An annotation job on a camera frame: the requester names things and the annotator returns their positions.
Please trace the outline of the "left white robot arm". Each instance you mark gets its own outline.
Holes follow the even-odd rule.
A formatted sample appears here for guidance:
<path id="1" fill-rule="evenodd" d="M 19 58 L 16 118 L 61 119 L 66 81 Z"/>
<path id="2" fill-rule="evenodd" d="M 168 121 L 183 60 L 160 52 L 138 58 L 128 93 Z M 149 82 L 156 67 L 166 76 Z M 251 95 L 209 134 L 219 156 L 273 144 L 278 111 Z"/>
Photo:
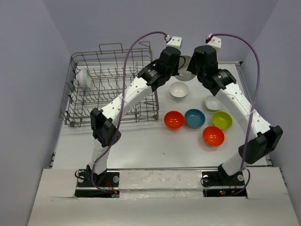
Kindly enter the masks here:
<path id="1" fill-rule="evenodd" d="M 159 59 L 144 67 L 117 98 L 101 109 L 91 111 L 94 149 L 87 165 L 87 179 L 94 187 L 104 181 L 110 148 L 121 138 L 121 119 L 143 98 L 165 85 L 172 76 L 178 75 L 180 55 L 179 49 L 165 47 Z"/>

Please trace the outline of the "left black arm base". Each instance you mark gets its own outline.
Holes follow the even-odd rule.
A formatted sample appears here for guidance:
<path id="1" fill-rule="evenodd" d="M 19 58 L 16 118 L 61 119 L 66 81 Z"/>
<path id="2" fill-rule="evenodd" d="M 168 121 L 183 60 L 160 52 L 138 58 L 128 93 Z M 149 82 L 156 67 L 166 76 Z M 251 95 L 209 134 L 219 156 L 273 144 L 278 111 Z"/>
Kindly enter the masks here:
<path id="1" fill-rule="evenodd" d="M 75 196 L 78 198 L 119 198 L 119 172 L 109 171 L 93 175 L 86 169 L 74 173 L 77 179 Z"/>

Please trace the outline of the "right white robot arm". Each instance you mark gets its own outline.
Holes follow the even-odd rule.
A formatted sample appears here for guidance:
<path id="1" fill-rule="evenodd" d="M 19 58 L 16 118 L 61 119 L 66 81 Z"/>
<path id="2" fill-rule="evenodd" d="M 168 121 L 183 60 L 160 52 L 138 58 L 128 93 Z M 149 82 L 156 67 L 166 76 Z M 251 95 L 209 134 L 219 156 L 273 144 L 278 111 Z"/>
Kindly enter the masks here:
<path id="1" fill-rule="evenodd" d="M 221 101 L 248 136 L 247 144 L 241 145 L 232 157 L 218 167 L 215 177 L 220 184 L 226 185 L 241 167 L 252 165 L 274 151 L 283 130 L 280 126 L 272 126 L 252 109 L 232 73 L 218 67 L 217 53 L 213 47 L 196 47 L 188 71 Z"/>

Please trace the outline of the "white square dish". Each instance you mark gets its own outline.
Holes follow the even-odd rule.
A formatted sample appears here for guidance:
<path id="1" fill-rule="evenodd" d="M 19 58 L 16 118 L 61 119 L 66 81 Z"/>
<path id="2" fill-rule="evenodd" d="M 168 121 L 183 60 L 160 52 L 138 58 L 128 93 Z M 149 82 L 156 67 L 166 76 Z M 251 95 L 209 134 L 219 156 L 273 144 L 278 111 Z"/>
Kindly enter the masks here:
<path id="1" fill-rule="evenodd" d="M 210 111 L 219 111 L 222 108 L 221 102 L 214 96 L 207 96 L 205 98 L 205 105 Z"/>

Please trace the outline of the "orange bowl right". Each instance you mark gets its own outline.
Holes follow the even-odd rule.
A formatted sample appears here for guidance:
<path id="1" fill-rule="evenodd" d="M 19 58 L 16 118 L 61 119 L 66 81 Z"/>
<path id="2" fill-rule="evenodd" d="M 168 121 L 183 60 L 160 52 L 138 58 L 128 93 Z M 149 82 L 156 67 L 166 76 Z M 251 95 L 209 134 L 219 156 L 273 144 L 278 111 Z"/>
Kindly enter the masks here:
<path id="1" fill-rule="evenodd" d="M 225 135 L 221 129 L 215 126 L 208 126 L 203 130 L 203 140 L 210 146 L 220 146 L 225 140 Z"/>

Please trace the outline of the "blue bowl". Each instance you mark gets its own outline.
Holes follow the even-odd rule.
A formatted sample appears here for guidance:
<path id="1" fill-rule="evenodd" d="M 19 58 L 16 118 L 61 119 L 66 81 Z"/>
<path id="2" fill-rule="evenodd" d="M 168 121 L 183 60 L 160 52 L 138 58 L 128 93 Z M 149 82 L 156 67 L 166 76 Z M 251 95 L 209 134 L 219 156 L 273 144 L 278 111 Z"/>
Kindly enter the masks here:
<path id="1" fill-rule="evenodd" d="M 184 114 L 184 119 L 186 124 L 193 129 L 202 127 L 206 122 L 204 113 L 199 109 L 189 109 Z"/>

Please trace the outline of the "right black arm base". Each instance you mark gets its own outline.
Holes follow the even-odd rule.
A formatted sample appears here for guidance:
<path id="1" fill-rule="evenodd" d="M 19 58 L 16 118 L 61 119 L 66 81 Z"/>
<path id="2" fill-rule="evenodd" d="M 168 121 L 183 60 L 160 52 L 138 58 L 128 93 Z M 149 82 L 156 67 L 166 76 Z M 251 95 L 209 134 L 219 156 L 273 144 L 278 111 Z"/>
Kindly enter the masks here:
<path id="1" fill-rule="evenodd" d="M 218 171 L 204 171 L 200 179 L 204 197 L 247 197 L 245 179 L 242 172 L 233 176 L 220 176 Z"/>

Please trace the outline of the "orange bowl left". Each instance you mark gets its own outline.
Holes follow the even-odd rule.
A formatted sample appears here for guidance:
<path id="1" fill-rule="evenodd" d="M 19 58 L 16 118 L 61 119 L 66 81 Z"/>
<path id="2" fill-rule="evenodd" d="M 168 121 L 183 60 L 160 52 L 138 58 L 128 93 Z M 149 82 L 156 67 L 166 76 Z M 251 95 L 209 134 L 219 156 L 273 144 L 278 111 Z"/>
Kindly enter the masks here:
<path id="1" fill-rule="evenodd" d="M 184 116 L 179 111 L 169 111 L 164 116 L 164 124 L 169 129 L 180 129 L 184 125 L 184 123 Z"/>

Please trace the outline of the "lime green bowl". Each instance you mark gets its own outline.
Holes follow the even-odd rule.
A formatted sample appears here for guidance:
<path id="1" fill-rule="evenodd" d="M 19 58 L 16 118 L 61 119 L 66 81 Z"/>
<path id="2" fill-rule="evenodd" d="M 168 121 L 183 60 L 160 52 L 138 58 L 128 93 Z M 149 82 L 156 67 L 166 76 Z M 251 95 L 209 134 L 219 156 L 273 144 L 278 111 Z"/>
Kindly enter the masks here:
<path id="1" fill-rule="evenodd" d="M 232 126 L 232 117 L 223 111 L 215 112 L 212 115 L 212 123 L 221 130 L 229 129 Z"/>

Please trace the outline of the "orange bowl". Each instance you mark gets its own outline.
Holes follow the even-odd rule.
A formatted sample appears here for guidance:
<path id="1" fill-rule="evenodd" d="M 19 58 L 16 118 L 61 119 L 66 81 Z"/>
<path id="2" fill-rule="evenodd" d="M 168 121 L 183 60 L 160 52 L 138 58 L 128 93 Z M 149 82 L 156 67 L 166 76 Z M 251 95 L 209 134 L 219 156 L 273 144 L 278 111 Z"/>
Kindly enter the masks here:
<path id="1" fill-rule="evenodd" d="M 215 126 L 208 126 L 203 130 L 203 140 L 210 146 L 220 146 L 225 140 L 225 135 L 221 129 Z"/>
<path id="2" fill-rule="evenodd" d="M 184 125 L 184 123 L 184 116 L 179 111 L 169 111 L 164 116 L 164 124 L 169 129 L 180 129 Z"/>

